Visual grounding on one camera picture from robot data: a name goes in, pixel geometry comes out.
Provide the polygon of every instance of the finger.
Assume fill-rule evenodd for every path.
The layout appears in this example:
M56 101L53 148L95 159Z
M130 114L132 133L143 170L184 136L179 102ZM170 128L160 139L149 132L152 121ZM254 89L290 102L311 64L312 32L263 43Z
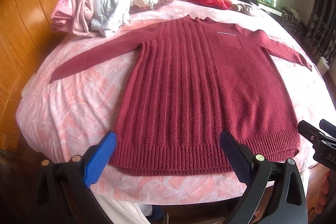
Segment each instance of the finger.
M325 178L321 186L321 191L323 194L327 195L330 191L330 181L328 178Z
M316 202L316 205L315 205L315 212L317 213L317 214L322 214L322 212L323 212L323 210L324 210L324 206L322 206L318 201Z
M320 203L322 206L324 206L324 205L327 204L327 196L324 195L322 192L319 192L319 198L318 198L318 200L319 200L319 203Z
M325 173L325 177L329 178L330 177L330 172L331 172L331 170L328 169L328 171Z

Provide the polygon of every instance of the pink bedsheet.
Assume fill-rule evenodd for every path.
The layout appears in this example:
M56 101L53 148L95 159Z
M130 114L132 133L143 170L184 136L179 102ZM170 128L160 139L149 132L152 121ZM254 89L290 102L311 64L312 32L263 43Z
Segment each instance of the pink bedsheet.
M272 39L306 56L295 40L265 13L260 17L250 17L176 0L159 10L133 14L130 24L121 27L113 37L68 36L46 58L16 114L21 132L31 147L54 162L68 161L73 155L82 155L90 145L98 143L107 130L113 130L123 90L138 53L124 54L49 85L55 68L80 52L132 29L187 14L193 18L209 16L216 21L237 23L252 31L262 29ZM304 119L316 127L322 118L336 123L336 111L316 67L313 66L313 72L310 72L300 65L272 58L286 84L298 120ZM314 164L313 153L310 143L301 138L300 153L295 157L300 170ZM233 198L243 193L245 185L238 182L234 173L132 177L115 167L106 166L91 190L113 199L136 203L186 204Z

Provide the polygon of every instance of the metal screw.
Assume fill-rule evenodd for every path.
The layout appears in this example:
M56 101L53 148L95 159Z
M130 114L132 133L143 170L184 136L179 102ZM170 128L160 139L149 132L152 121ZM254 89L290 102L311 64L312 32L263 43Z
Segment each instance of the metal screw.
M259 161L264 161L265 160L265 157L263 155L260 155L260 154L256 155L255 158Z
M295 164L295 160L293 160L293 159L288 159L287 161L288 161L288 163L291 164L291 165L294 165L294 164Z
M71 160L73 162L79 162L81 158L82 158L81 155L74 155Z
M49 164L49 160L43 160L41 164L42 166L47 166Z

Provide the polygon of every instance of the red fabric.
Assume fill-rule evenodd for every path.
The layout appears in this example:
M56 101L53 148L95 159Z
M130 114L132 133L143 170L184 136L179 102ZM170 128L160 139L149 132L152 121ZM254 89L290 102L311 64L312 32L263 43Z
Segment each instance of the red fabric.
M228 2L227 0L191 0L191 2L196 3L198 5L221 10L231 9L231 3Z
M224 129L269 160L298 152L294 108L269 54L311 66L261 30L190 16L161 22L79 54L51 82L137 48L110 164L135 176L227 172Z

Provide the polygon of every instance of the dark floral curtain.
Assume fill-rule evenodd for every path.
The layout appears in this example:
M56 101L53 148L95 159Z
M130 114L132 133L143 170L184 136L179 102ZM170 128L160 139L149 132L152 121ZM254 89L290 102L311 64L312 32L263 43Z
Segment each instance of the dark floral curtain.
M331 62L336 56L336 0L315 0L307 28L305 44L313 56Z

